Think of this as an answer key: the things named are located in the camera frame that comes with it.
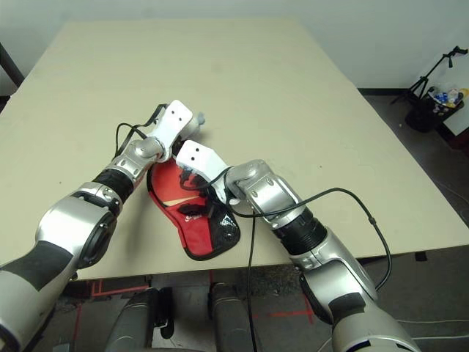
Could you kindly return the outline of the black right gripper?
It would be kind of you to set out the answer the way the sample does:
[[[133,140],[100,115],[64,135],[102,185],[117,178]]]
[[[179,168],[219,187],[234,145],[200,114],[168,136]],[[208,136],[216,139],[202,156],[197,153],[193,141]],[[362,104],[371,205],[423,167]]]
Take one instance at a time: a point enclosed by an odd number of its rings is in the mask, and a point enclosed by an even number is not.
[[[199,176],[192,173],[189,169],[183,169],[180,174],[180,188],[181,189],[198,189],[200,186]],[[212,186],[203,188],[199,192],[199,196],[204,200],[204,205],[198,204],[182,204],[178,207],[177,211],[184,216],[206,216],[211,218],[215,211],[217,194]]]

